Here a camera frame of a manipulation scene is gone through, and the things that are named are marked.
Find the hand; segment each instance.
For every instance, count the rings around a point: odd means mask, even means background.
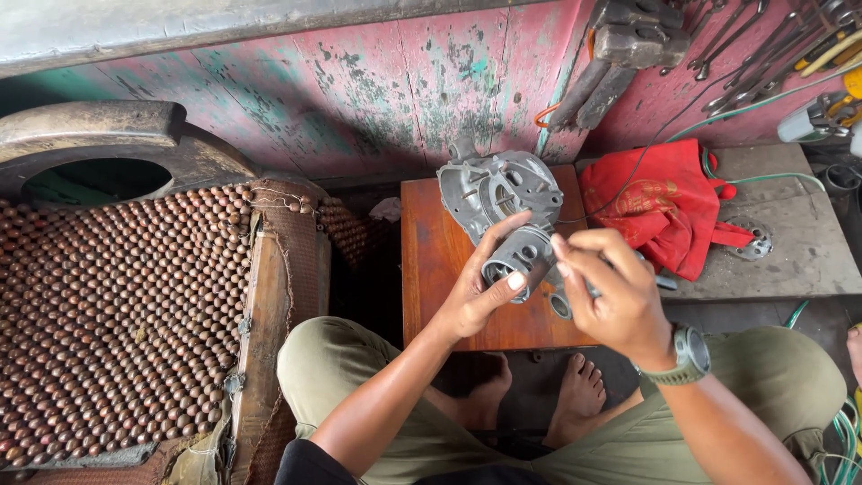
[[[494,310],[521,292],[527,285],[527,277],[517,271],[485,290],[482,265],[506,236],[526,224],[531,215],[530,211],[518,212],[488,228],[429,327],[442,329],[457,343],[461,338],[476,335],[488,324]]]
[[[551,244],[581,331],[646,371],[677,366],[672,328],[661,309],[653,267],[634,254],[617,230],[580,230],[568,241],[555,234]],[[584,278],[602,296],[593,299]]]

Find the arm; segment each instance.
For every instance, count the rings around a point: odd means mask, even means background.
[[[527,279],[515,272],[486,291],[480,272],[499,242],[529,218],[529,211],[519,212],[491,226],[428,325],[400,356],[347,396],[311,436],[351,475],[362,476],[380,458],[454,345],[482,330],[494,310],[524,288]]]
[[[619,232],[584,230],[568,241],[555,235],[553,246],[580,330],[644,370],[677,366],[671,324],[661,309],[652,267],[637,259]],[[601,297],[590,296],[584,278]],[[659,391],[685,443],[714,483],[811,484],[778,438],[713,375],[683,386],[659,386]]]

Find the metal plate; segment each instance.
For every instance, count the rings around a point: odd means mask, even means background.
[[[725,222],[749,230],[754,234],[754,239],[744,248],[725,246],[725,250],[730,254],[739,256],[744,260],[757,261],[772,252],[772,231],[766,224],[745,216],[731,217]]]

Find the wristwatch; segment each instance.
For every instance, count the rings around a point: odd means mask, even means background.
[[[673,348],[677,351],[677,367],[662,372],[638,371],[647,379],[663,386],[680,386],[700,381],[709,374],[711,362],[703,334],[689,326],[676,324]]]

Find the watch face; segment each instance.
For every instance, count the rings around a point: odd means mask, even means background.
[[[703,336],[698,331],[689,331],[689,351],[691,360],[697,369],[704,374],[709,372],[709,350],[703,341]]]

